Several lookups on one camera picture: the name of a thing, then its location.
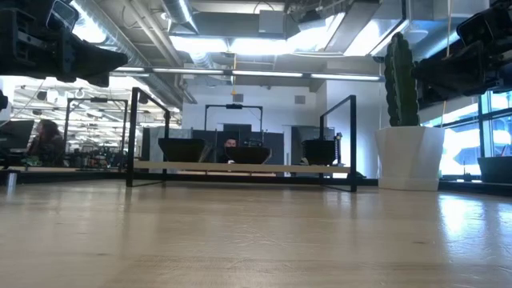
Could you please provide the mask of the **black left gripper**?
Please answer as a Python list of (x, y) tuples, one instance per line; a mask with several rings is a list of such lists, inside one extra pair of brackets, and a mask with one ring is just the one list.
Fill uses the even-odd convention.
[(128, 57), (73, 36), (75, 23), (68, 0), (1, 0), (1, 74), (108, 87)]

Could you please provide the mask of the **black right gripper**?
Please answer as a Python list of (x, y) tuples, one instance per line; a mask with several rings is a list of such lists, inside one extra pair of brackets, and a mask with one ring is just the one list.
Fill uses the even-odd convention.
[(448, 58), (421, 60), (412, 69), (411, 76), (422, 82), (423, 105), (487, 91), (511, 92), (511, 35), (496, 38), (479, 31), (477, 36), (480, 42)]

